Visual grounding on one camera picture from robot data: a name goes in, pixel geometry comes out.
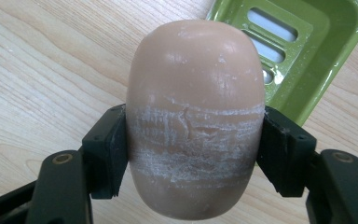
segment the screw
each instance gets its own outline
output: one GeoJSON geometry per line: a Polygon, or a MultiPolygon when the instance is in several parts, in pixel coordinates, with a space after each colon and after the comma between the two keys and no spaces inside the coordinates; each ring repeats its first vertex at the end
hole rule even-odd
{"type": "Polygon", "coordinates": [[[336,158],[336,160],[338,160],[338,161],[348,162],[348,163],[353,162],[353,158],[346,153],[334,152],[333,157],[336,158]]]}
{"type": "Polygon", "coordinates": [[[66,163],[68,161],[71,161],[72,158],[73,158],[73,156],[69,153],[60,154],[60,155],[54,157],[53,163],[60,165],[60,164],[66,163]]]}

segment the beige soap bar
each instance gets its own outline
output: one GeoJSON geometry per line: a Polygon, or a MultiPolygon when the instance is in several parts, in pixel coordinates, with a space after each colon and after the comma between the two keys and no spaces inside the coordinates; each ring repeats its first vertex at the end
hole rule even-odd
{"type": "Polygon", "coordinates": [[[131,65],[127,129],[133,181],[173,218],[219,216],[243,194],[264,118],[251,40],[215,21],[175,21],[146,36],[131,65]]]}

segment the wood grain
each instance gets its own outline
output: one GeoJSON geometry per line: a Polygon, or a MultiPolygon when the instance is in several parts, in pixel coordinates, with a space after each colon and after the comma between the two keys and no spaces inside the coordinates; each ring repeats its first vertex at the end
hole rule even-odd
{"type": "MultiPolygon", "coordinates": [[[[41,161],[125,101],[131,59],[168,21],[205,18],[213,0],[0,0],[0,195],[37,178],[41,161]]],[[[358,156],[358,45],[304,128],[318,149],[358,156]]],[[[305,197],[283,199],[256,167],[237,205],[200,223],[308,223],[305,197]]],[[[151,211],[129,171],[120,196],[93,201],[95,223],[183,223],[151,211]]]]}

